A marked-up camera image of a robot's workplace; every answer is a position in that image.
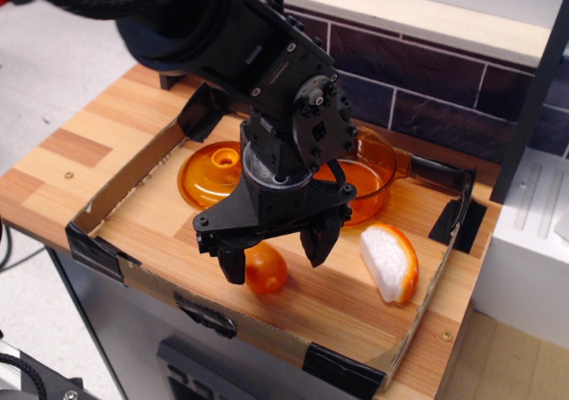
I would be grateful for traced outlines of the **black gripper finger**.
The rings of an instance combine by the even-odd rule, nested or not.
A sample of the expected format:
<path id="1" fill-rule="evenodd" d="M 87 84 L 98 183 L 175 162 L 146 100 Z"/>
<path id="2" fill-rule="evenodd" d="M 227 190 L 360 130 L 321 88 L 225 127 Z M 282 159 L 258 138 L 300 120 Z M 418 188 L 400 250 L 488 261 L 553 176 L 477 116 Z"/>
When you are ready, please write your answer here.
<path id="1" fill-rule="evenodd" d="M 241 248 L 220 248 L 218 251 L 220 268 L 231 284 L 245 283 L 245 253 Z"/>
<path id="2" fill-rule="evenodd" d="M 309 224 L 301 229 L 301 245 L 313 268 L 322 265 L 339 239 L 342 223 Z"/>

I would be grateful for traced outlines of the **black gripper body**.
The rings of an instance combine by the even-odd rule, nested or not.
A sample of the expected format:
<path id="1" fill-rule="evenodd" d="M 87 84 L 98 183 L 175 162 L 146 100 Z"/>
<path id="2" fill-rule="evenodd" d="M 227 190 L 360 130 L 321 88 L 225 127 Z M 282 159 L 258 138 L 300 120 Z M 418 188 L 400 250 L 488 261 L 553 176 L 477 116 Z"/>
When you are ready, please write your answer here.
<path id="1" fill-rule="evenodd" d="M 241 179 L 229 197 L 194 218 L 198 249 L 250 248 L 264 239 L 284 236 L 309 224 L 344 222 L 357 189 L 346 182 L 337 161 L 335 180 L 316 180 L 302 170 L 279 180 L 251 144 L 242 152 Z"/>

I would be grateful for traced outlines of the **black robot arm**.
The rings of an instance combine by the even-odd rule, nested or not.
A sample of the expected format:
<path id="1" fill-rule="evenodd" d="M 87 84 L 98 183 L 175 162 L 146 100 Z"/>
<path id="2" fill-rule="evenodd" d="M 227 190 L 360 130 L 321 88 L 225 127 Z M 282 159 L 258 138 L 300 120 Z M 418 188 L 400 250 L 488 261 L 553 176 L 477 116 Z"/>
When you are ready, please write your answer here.
<path id="1" fill-rule="evenodd" d="M 194 220 L 200 252 L 229 282 L 242 284 L 245 251 L 275 236 L 299 233 L 310 263 L 325 261 L 356 195 L 339 160 L 357 128 L 333 58 L 285 15 L 284 0 L 46 1 L 113 20 L 134 59 L 163 76 L 206 80 L 191 139 L 227 113 L 248 113 L 236 189 Z"/>

